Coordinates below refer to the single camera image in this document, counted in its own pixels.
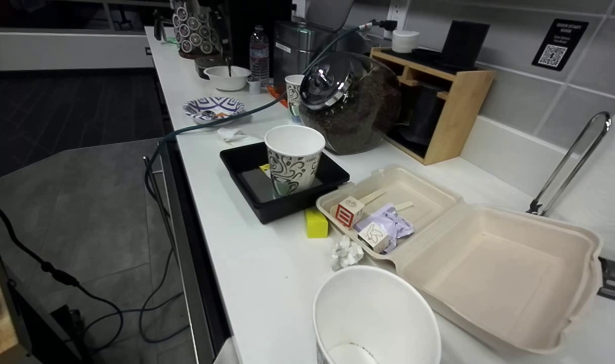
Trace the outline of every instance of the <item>sign on wall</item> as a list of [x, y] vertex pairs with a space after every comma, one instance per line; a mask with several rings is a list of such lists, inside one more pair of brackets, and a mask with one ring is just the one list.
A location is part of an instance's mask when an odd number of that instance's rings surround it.
[[588, 23], [556, 19], [536, 50], [532, 65], [562, 70]]

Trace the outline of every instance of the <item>black tray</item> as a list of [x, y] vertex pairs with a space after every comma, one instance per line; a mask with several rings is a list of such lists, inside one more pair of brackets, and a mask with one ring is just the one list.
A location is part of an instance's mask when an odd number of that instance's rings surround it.
[[321, 162], [316, 171], [317, 182], [311, 187], [287, 197], [275, 197], [271, 179], [260, 167], [267, 163], [265, 144], [224, 149], [221, 152], [221, 158], [233, 182], [239, 186], [256, 217], [260, 217], [263, 224], [313, 206], [316, 199], [350, 179], [346, 170], [321, 154]]

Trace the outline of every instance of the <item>kitchen counter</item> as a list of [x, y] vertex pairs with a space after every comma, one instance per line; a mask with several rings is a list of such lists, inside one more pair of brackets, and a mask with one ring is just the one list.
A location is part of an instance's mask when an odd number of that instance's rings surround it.
[[[244, 100], [247, 110], [271, 100], [270, 95], [210, 88], [209, 81], [199, 79], [195, 62], [179, 56], [175, 45], [159, 43], [151, 28], [145, 35], [175, 129], [192, 126], [184, 103], [197, 97], [229, 95]], [[306, 239], [303, 214], [262, 224], [221, 162], [221, 149], [262, 141], [263, 134], [280, 123], [290, 123], [290, 115], [281, 105], [274, 105], [247, 123], [239, 123], [247, 138], [236, 144], [223, 141], [214, 129], [179, 138], [244, 364], [316, 364], [311, 304], [319, 284], [334, 275], [330, 249], [336, 234], [319, 240]], [[402, 166], [454, 190], [470, 205], [520, 212], [531, 202], [524, 192], [461, 158], [423, 166], [389, 144], [364, 154], [332, 158], [349, 170], [350, 182], [364, 179], [385, 166]], [[502, 356], [447, 319], [438, 315], [438, 321], [444, 336], [444, 361], [450, 364], [615, 361], [615, 301], [601, 298], [552, 356]]]

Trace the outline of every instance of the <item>bottle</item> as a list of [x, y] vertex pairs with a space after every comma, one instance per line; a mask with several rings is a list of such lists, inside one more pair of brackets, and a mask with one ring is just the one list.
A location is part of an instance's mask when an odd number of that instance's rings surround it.
[[252, 69], [252, 79], [256, 81], [270, 79], [270, 38], [262, 24], [256, 27], [249, 38], [249, 69]]

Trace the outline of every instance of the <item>open clamshell container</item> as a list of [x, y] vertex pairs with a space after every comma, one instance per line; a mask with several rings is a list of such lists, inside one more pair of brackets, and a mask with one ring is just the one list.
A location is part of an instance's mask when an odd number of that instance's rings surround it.
[[413, 210], [401, 217], [415, 222], [415, 234], [389, 254], [361, 242], [367, 253], [391, 262], [438, 313], [499, 352], [549, 353], [561, 345], [601, 284], [597, 234], [552, 218], [464, 205], [398, 167], [380, 173], [321, 197], [317, 206], [334, 220], [339, 201], [404, 184], [367, 208], [413, 199]]

